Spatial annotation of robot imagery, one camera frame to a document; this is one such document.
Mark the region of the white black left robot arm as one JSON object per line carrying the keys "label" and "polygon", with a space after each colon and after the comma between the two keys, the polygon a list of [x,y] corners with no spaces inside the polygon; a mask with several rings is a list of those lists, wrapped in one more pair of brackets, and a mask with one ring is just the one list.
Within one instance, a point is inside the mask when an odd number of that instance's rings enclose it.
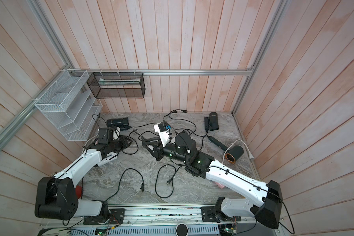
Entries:
{"label": "white black left robot arm", "polygon": [[101,128],[98,137],[84,148],[80,157],[61,172],[42,178],[37,185],[34,214],[38,218],[69,221],[75,217],[92,217],[99,224],[110,218],[105,201],[82,200],[76,187],[93,168],[115,160],[132,141],[121,135],[118,127]]}

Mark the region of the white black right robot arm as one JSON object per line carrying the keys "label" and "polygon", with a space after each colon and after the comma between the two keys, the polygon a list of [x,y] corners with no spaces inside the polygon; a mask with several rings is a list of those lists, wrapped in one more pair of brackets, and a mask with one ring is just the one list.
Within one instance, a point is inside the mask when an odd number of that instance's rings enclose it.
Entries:
{"label": "white black right robot arm", "polygon": [[181,161],[193,176],[221,184],[249,201],[248,204],[241,204],[235,199],[218,198],[213,212],[218,221],[247,211],[262,225],[278,229],[283,206],[279,183],[257,181],[232,170],[214,157],[197,150],[195,140],[186,132],[178,134],[172,143],[167,131],[161,132],[158,138],[141,137],[141,140],[143,147],[157,160],[169,157]]}

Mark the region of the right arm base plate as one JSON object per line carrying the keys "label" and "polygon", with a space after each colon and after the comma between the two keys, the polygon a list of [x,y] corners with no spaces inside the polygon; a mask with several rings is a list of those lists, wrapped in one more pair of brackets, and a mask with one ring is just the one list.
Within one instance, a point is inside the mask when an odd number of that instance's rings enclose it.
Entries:
{"label": "right arm base plate", "polygon": [[201,215],[203,222],[226,222],[226,221],[241,221],[241,217],[229,217],[221,210],[221,204],[225,200],[225,197],[219,197],[214,206],[203,206],[201,207]]}

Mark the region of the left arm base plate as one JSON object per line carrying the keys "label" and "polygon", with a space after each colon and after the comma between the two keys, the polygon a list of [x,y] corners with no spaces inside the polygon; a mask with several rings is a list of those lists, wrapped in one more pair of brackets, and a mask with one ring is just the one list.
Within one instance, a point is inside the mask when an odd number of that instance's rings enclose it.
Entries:
{"label": "left arm base plate", "polygon": [[106,224],[123,224],[125,216],[124,208],[112,208],[102,211],[98,216],[87,216],[83,221],[83,225],[106,225]]}

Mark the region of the pink hair dryer under arm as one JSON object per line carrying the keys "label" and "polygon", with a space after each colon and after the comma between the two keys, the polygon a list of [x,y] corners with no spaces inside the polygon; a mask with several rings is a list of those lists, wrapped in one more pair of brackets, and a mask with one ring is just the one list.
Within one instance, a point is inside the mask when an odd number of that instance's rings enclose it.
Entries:
{"label": "pink hair dryer under arm", "polygon": [[222,184],[220,184],[220,183],[217,183],[217,182],[215,182],[215,184],[218,186],[218,187],[220,187],[221,189],[223,189],[225,186],[224,185],[222,185]]}

